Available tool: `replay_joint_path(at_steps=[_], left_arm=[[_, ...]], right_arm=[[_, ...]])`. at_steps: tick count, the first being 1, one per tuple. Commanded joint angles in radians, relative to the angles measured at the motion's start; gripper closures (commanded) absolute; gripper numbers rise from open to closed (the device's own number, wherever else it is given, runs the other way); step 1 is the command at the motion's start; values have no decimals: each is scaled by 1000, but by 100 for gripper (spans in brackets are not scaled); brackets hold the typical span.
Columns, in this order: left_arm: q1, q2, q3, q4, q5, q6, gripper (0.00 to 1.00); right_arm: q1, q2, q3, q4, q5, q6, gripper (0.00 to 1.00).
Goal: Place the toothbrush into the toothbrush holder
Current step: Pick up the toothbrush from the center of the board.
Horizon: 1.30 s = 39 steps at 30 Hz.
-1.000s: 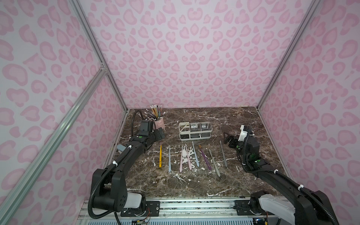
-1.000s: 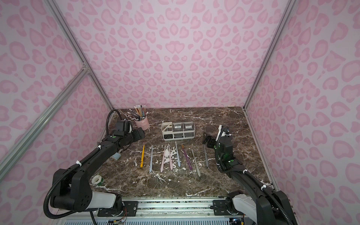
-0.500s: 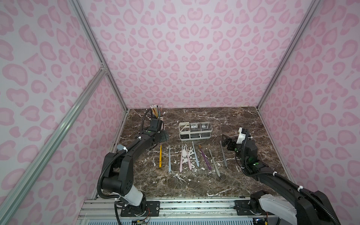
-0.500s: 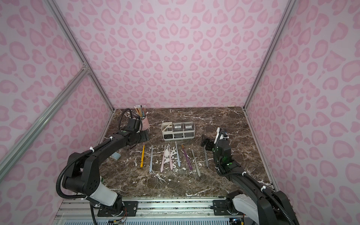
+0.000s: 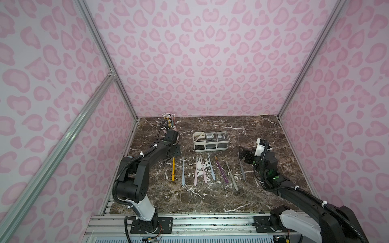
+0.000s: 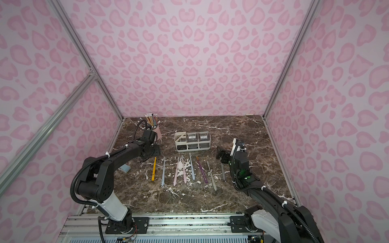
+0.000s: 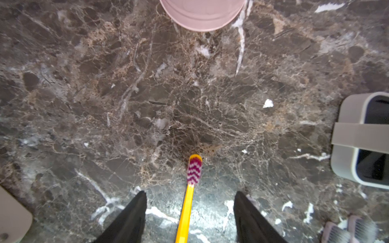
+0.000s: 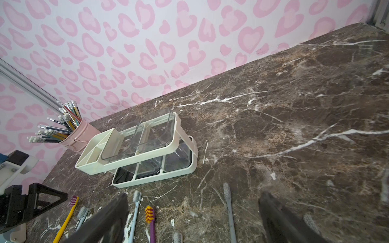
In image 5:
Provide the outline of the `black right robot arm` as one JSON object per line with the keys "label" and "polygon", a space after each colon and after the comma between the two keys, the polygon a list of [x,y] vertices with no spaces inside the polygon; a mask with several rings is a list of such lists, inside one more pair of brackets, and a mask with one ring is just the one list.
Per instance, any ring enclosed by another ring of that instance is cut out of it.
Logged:
{"label": "black right robot arm", "polygon": [[316,243],[366,243],[368,242],[354,212],[321,200],[300,188],[278,172],[278,160],[266,146],[256,156],[254,151],[239,147],[239,158],[253,166],[261,187],[301,209],[300,215],[286,206],[271,211],[268,225],[275,231],[290,229]]}

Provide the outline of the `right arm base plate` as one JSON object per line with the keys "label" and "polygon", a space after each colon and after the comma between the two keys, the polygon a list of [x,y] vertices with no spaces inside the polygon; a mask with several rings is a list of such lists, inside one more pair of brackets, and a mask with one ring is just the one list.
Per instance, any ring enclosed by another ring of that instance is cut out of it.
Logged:
{"label": "right arm base plate", "polygon": [[273,215],[261,215],[255,216],[253,226],[256,228],[257,233],[287,233],[295,232],[294,230],[287,229],[281,223],[281,220]]}

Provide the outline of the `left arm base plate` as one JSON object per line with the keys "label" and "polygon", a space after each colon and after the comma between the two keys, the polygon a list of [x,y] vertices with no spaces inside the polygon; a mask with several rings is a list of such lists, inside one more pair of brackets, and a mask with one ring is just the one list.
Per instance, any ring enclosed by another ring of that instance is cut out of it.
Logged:
{"label": "left arm base plate", "polygon": [[135,220],[130,228],[131,234],[157,234],[160,231],[162,234],[171,234],[173,226],[172,217],[158,217],[151,221]]}

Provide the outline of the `light blue toothbrush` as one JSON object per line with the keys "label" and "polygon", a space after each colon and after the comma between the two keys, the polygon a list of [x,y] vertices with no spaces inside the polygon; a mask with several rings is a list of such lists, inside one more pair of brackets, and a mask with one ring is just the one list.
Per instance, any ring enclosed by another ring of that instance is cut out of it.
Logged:
{"label": "light blue toothbrush", "polygon": [[184,158],[181,159],[181,162],[182,162],[182,187],[185,187]]}

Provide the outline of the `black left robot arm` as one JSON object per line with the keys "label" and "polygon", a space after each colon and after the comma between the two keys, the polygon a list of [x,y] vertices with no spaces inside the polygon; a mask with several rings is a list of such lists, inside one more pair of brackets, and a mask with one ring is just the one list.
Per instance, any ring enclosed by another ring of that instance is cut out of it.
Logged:
{"label": "black left robot arm", "polygon": [[157,210],[147,197],[150,182],[150,169],[161,160],[175,156],[179,133],[168,130],[165,136],[157,139],[148,150],[137,157],[125,157],[112,186],[113,200],[121,205],[130,206],[138,220],[151,222],[157,217]]}

